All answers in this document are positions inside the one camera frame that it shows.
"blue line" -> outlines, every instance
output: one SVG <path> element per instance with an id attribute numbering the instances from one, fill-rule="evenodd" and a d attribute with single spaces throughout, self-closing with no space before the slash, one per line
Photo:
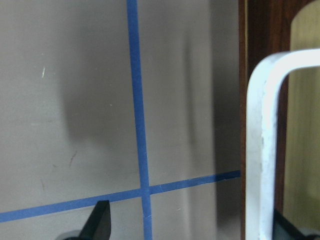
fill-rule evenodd
<path id="1" fill-rule="evenodd" d="M 190 188 L 202 184 L 216 183 L 223 180 L 235 179 L 240 177 L 240 171 L 230 171 L 217 175 L 202 176 L 182 181 L 170 182 L 150 187 L 150 194 L 160 194 L 168 191 Z"/>
<path id="2" fill-rule="evenodd" d="M 37 217 L 46 214 L 53 214 L 73 209 L 85 208 L 96 205 L 97 201 L 109 200 L 110 202 L 116 202 L 121 200 L 138 198 L 141 195 L 140 189 L 134 189 L 129 191 L 121 191 L 117 193 L 110 193 L 101 196 L 88 197 L 78 200 L 65 201 L 60 203 L 54 203 L 44 206 L 36 206 L 27 209 L 14 210 L 0 213 L 0 223 L 26 219 L 31 217 Z"/>
<path id="3" fill-rule="evenodd" d="M 150 194 L 160 194 L 168 191 L 189 188 L 194 186 L 199 186 L 202 184 L 216 183 L 223 180 L 230 180 L 240 177 L 240 171 L 231 171 L 226 173 L 221 173 L 217 175 L 202 176 L 188 180 L 176 181 L 166 184 L 151 186 Z M 122 200 L 134 199 L 141 196 L 140 189 L 121 191 L 116 193 L 110 193 L 101 196 L 88 197 L 83 199 L 77 199 L 72 201 L 65 201 L 60 203 L 54 203 L 44 206 L 36 206 L 27 209 L 14 210 L 9 212 L 0 213 L 0 223 L 26 219 L 31 217 L 42 216 L 46 214 L 54 214 L 58 212 L 74 210 L 79 208 L 85 208 L 94 206 L 97 201 L 109 200 L 110 202 L 117 202 Z"/>
<path id="4" fill-rule="evenodd" d="M 130 63 L 133 90 L 133 105 L 138 152 L 141 201 L 143 212 L 143 233 L 145 240 L 152 240 L 152 211 L 149 191 L 149 171 L 145 130 L 145 113 L 141 77 L 139 23 L 137 0 L 127 0 Z"/>

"white plastic frame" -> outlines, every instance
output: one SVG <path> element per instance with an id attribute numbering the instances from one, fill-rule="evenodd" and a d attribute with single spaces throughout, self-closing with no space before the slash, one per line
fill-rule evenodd
<path id="1" fill-rule="evenodd" d="M 254 69 L 246 103 L 245 239 L 272 240 L 279 91 L 290 72 L 320 66 L 320 48 L 281 52 Z"/>

